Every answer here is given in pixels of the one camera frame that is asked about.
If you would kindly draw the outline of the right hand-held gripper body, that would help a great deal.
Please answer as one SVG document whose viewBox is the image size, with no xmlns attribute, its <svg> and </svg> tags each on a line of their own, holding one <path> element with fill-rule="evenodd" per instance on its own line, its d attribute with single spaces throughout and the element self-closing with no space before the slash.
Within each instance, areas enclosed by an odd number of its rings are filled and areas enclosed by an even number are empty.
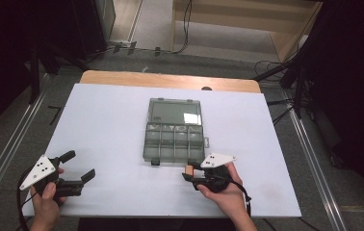
<svg viewBox="0 0 364 231">
<path fill-rule="evenodd" d="M 212 193 L 220 193 L 229 185 L 232 177 L 226 167 L 226 164 L 232 163 L 236 157 L 211 153 L 201 163 L 203 168 L 203 182 L 193 184 L 197 190 L 198 185 L 207 187 Z"/>
</svg>

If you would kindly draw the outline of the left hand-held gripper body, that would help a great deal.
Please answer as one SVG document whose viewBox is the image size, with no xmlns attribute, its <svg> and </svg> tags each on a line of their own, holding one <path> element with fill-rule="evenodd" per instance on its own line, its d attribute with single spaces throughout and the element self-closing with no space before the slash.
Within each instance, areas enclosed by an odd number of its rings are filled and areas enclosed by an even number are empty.
<svg viewBox="0 0 364 231">
<path fill-rule="evenodd" d="M 45 186 L 49 182 L 54 182 L 57 187 L 56 197 L 80 195 L 84 184 L 81 180 L 66 181 L 61 178 L 59 173 L 60 164 L 64 163 L 59 161 L 59 157 L 48 158 L 45 155 L 41 155 L 19 185 L 19 189 L 24 191 L 33 186 L 37 193 L 42 194 Z"/>
</svg>

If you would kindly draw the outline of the grey transparent organizer box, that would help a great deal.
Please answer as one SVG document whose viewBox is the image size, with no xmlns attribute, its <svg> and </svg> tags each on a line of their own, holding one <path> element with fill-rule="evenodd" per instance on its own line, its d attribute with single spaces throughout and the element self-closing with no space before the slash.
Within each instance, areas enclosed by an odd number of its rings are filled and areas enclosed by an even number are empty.
<svg viewBox="0 0 364 231">
<path fill-rule="evenodd" d="M 201 104 L 192 99 L 151 98 L 145 126 L 143 158 L 161 163 L 201 163 L 205 138 Z"/>
</svg>

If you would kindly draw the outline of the person's right hand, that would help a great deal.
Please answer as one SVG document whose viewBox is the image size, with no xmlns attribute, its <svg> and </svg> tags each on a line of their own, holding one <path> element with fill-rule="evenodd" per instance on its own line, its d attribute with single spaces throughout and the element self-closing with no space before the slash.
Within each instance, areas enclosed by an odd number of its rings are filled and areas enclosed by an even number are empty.
<svg viewBox="0 0 364 231">
<path fill-rule="evenodd" d="M 230 219 L 244 220 L 249 218 L 244 194 L 233 183 L 230 183 L 224 191 L 218 193 L 211 192 L 203 185 L 198 185 L 197 188 L 206 198 L 214 201 Z"/>
</svg>

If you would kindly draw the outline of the person's left hand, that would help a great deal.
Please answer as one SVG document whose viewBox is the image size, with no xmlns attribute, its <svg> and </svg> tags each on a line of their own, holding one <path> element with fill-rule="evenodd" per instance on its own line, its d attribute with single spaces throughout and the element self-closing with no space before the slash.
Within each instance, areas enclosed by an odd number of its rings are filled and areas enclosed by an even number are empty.
<svg viewBox="0 0 364 231">
<path fill-rule="evenodd" d="M 56 190 L 57 187 L 54 182 L 49 182 L 45 186 L 42 194 L 38 194 L 34 187 L 30 188 L 35 211 L 34 221 L 54 223 L 57 226 L 60 220 L 60 208 L 58 203 L 54 200 Z"/>
</svg>

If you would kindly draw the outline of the white table board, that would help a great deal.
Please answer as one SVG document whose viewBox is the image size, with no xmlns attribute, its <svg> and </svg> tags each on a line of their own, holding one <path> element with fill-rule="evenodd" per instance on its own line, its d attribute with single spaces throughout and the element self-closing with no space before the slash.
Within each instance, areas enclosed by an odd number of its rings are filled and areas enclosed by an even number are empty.
<svg viewBox="0 0 364 231">
<path fill-rule="evenodd" d="M 90 169 L 95 177 L 62 206 L 68 217 L 219 218 L 214 202 L 182 177 L 183 166 L 154 167 L 143 159 L 150 99 L 200 102 L 209 152 L 235 157 L 256 218 L 290 218 L 299 204 L 261 93 L 109 85 L 74 86 L 45 151 L 73 150 L 65 180 Z"/>
</svg>

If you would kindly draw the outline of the wooden table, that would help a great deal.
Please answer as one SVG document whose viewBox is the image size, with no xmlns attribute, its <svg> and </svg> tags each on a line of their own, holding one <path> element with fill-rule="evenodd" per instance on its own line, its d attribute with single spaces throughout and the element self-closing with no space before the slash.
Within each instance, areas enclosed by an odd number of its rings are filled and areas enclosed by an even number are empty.
<svg viewBox="0 0 364 231">
<path fill-rule="evenodd" d="M 253 80 L 129 71 L 88 70 L 83 73 L 80 83 L 187 90 L 210 88 L 218 91 L 261 92 L 259 84 Z"/>
</svg>

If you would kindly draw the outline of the black tripod stand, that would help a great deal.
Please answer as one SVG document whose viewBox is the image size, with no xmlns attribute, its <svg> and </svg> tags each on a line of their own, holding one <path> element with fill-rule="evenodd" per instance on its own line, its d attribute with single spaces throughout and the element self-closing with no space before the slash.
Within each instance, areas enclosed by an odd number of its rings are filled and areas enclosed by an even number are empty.
<svg viewBox="0 0 364 231">
<path fill-rule="evenodd" d="M 293 99 L 293 109 L 298 119 L 301 119 L 301 101 L 306 80 L 306 68 L 301 64 L 304 58 L 305 49 L 301 48 L 296 51 L 288 61 L 279 63 L 276 67 L 268 69 L 264 73 L 257 74 L 253 78 L 254 81 L 261 82 L 269 77 L 274 76 L 278 72 L 284 71 L 284 74 L 279 81 L 279 85 L 283 89 L 288 89 L 293 84 L 296 84 L 295 98 Z"/>
</svg>

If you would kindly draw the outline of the light wooden shelf unit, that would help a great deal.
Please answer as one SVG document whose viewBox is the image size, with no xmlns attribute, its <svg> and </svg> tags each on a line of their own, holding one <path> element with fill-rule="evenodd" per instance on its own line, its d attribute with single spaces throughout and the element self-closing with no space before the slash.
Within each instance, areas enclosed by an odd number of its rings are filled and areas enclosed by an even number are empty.
<svg viewBox="0 0 364 231">
<path fill-rule="evenodd" d="M 312 29 L 321 0 L 193 0 L 191 21 L 268 31 L 281 62 Z"/>
</svg>

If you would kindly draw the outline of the metal floor rail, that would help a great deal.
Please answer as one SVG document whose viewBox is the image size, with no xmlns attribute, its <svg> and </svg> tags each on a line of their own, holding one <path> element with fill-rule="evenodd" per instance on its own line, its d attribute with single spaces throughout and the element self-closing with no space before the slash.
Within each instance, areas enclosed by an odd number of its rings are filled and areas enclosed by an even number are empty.
<svg viewBox="0 0 364 231">
<path fill-rule="evenodd" d="M 292 139 L 297 146 L 285 156 L 289 158 L 290 175 L 296 187 L 300 220 L 313 231 L 348 231 L 303 121 L 292 103 L 286 103 L 286 108 Z"/>
<path fill-rule="evenodd" d="M 8 166 L 10 165 L 17 148 L 20 146 L 23 138 L 25 137 L 27 130 L 29 129 L 32 121 L 39 111 L 39 107 L 46 95 L 46 92 L 54 80 L 54 74 L 44 74 L 40 81 L 39 96 L 35 101 L 26 107 L 22 118 L 14 128 L 8 142 L 2 149 L 0 154 L 0 181 L 3 178 Z"/>
</svg>

